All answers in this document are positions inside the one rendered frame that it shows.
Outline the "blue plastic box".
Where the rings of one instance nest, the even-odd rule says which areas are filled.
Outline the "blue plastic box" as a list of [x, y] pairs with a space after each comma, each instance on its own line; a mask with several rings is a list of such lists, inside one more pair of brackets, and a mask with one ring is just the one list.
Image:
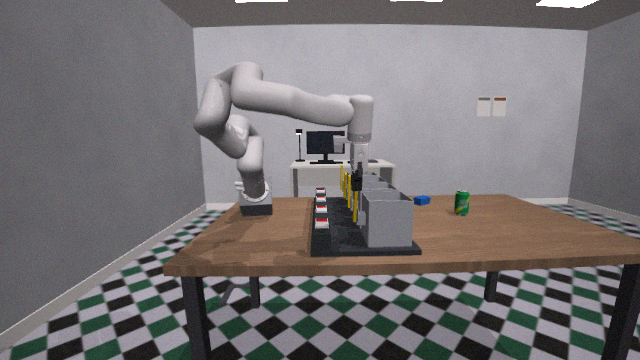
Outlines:
[[417, 196], [417, 197], [414, 197], [414, 204], [422, 206], [422, 205], [430, 204], [430, 200], [431, 200], [431, 197], [429, 196], [424, 196], [424, 195]]

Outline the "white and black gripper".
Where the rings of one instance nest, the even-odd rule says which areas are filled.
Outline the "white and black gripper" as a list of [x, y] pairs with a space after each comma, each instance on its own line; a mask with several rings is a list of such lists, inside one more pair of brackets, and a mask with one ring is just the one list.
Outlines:
[[[368, 172], [368, 142], [350, 143], [350, 165], [352, 169], [352, 191], [362, 191], [362, 176]], [[358, 166], [357, 166], [358, 165]]]

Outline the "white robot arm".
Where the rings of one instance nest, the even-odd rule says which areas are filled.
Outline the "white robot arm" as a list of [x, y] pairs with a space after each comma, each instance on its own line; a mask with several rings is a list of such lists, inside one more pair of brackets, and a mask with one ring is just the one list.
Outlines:
[[227, 156], [237, 159], [243, 184], [235, 181], [235, 186], [242, 186], [237, 190], [243, 189], [242, 195], [249, 202], [260, 202], [269, 193], [263, 170], [264, 139], [248, 119], [230, 115], [232, 104], [241, 110], [319, 125], [348, 125], [347, 136], [333, 136], [334, 153], [342, 153], [343, 143], [371, 140], [371, 96], [317, 96], [290, 85], [263, 81], [261, 67], [253, 62], [230, 66], [207, 81], [193, 127]]

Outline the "green drink can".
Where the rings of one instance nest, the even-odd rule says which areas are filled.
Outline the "green drink can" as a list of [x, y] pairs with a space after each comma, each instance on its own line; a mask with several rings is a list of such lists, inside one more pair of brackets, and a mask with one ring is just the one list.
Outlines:
[[455, 193], [454, 213], [457, 215], [466, 215], [469, 210], [470, 193], [468, 190], [458, 189]]

